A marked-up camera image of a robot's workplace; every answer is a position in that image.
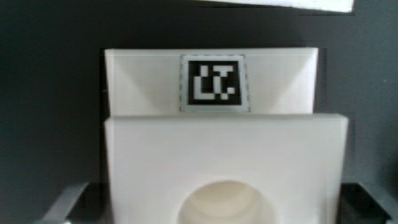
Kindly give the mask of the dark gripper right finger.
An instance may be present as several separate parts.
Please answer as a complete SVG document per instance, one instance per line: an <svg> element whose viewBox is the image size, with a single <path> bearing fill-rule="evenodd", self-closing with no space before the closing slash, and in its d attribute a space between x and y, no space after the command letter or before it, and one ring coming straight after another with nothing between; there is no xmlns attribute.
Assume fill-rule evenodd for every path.
<svg viewBox="0 0 398 224"><path fill-rule="evenodd" d="M359 183L341 185L338 224L396 224L391 214Z"/></svg>

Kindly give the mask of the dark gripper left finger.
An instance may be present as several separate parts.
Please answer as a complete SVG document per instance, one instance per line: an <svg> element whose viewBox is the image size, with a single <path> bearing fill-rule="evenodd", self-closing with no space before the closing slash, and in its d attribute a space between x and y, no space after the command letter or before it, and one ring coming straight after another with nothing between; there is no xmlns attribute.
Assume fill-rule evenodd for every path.
<svg viewBox="0 0 398 224"><path fill-rule="evenodd" d="M105 187L101 183L69 185L34 224L98 224L105 213Z"/></svg>

